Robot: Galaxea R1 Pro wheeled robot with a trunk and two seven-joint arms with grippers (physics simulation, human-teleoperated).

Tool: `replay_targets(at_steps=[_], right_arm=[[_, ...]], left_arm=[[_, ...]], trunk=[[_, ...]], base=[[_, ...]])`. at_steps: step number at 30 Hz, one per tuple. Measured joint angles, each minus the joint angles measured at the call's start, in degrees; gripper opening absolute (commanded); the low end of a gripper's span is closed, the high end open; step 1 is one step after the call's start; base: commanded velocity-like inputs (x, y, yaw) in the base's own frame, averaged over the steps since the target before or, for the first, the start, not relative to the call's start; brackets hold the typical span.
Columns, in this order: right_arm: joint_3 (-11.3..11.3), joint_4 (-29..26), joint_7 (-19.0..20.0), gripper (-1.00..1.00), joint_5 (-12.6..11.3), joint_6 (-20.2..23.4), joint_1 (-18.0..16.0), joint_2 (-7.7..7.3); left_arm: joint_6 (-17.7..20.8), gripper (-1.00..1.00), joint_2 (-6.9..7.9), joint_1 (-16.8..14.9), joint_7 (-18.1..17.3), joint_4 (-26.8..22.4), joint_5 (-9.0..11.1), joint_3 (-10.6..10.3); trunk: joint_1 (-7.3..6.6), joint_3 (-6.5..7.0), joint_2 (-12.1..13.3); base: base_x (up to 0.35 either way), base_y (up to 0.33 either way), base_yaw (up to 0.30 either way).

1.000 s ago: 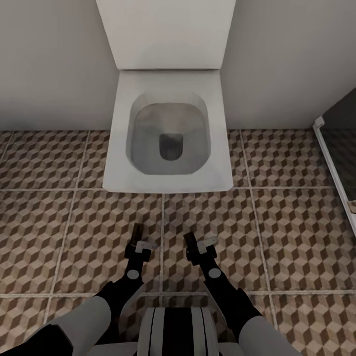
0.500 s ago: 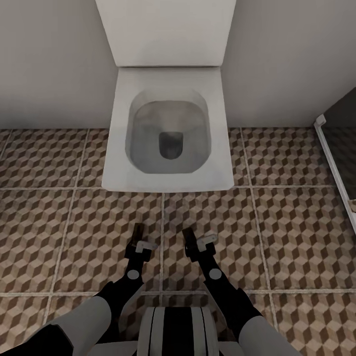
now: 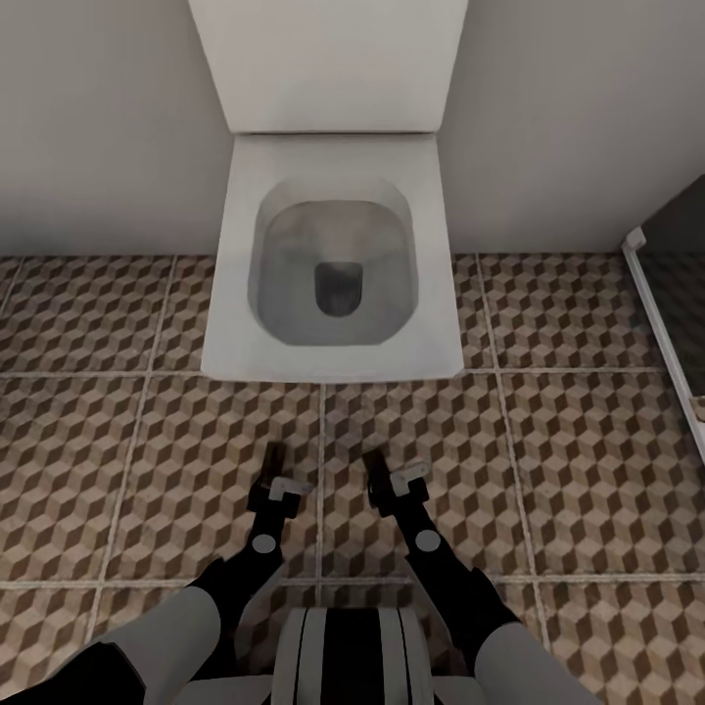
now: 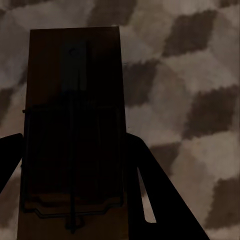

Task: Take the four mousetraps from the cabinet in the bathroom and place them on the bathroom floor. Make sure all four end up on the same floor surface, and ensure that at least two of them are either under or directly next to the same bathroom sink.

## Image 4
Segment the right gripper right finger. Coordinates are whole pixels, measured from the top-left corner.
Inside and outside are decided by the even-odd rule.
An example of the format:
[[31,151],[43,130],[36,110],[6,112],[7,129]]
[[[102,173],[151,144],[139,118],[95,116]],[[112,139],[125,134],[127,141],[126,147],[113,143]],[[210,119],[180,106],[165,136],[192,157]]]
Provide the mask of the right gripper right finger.
[[[210,240],[145,142],[125,135],[129,240]],[[156,223],[145,220],[138,170]]]

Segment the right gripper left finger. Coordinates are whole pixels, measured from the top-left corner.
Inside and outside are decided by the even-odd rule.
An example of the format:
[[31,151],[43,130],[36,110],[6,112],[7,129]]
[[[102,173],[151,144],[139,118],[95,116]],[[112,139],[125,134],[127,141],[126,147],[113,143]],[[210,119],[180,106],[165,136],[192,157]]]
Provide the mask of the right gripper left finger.
[[21,133],[0,138],[0,193],[23,156]]

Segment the mousetrap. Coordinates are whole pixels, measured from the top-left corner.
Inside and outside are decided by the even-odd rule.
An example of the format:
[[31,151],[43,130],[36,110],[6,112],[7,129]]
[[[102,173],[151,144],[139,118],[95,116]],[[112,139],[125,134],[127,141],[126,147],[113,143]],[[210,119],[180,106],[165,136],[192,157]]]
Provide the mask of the mousetrap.
[[129,240],[120,27],[31,29],[17,240]]

